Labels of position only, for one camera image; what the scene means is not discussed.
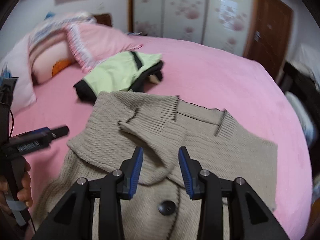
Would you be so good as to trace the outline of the person's left hand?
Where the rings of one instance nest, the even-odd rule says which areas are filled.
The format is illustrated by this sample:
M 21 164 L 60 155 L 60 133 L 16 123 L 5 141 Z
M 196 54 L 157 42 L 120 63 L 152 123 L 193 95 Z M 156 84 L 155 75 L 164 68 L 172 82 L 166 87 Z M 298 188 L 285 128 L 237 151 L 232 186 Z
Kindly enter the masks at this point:
M 26 161 L 25 168 L 24 168 L 24 176 L 21 180 L 23 188 L 18 192 L 17 198 L 19 201 L 25 203 L 25 205 L 30 208 L 33 205 L 33 199 L 31 196 L 31 177 L 29 175 L 29 171 L 31 170 L 30 164 Z M 8 192 L 8 182 L 7 180 L 1 175 L 1 209 L 4 210 L 6 213 L 11 214 L 11 209 L 8 207 L 7 202 L 5 201 L 4 194 Z

